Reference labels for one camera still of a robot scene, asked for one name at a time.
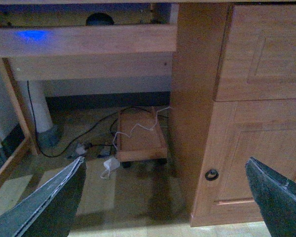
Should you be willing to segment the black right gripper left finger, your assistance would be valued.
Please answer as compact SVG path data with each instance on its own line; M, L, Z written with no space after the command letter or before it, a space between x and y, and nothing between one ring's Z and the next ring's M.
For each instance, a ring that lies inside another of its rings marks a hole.
M79 157L0 216L0 237L67 237L85 179L86 162Z

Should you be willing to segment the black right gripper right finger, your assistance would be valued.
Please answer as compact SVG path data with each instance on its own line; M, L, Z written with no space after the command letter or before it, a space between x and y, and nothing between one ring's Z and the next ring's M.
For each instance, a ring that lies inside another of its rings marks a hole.
M273 237L296 237L296 183L254 157L245 165L254 200Z

